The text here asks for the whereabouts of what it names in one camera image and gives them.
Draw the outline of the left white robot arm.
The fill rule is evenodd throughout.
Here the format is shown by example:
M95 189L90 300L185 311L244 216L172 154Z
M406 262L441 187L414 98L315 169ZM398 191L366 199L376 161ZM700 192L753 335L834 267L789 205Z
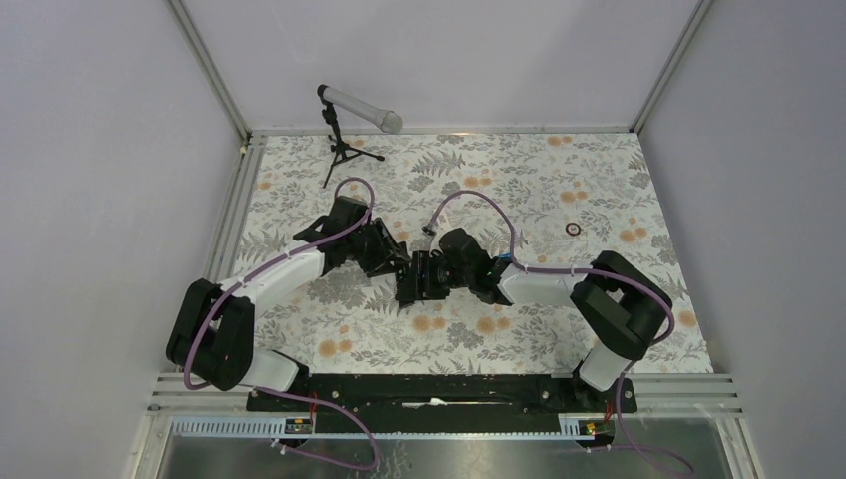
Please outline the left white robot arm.
M287 410L308 400L309 384L294 359L255 345L255 324L296 289L354 261L368 277L392 274L410 262L405 243L373 216L366 202L346 196L293 237L291 249L241 277L200 278L185 293L168 339L166 359L208 385L271 389Z

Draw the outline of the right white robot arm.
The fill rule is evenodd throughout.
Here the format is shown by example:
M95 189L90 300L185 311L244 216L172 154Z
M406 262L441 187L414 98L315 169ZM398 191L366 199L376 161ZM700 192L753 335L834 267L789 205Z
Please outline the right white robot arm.
M596 411L612 387L642 360L668 325L672 302L620 254L605 250L587 267L520 265L509 253L489 255L462 229L442 235L433 250L418 250L397 274L396 299L406 307L443 300L460 288L486 304L572 306L597 337L576 369L574 401Z

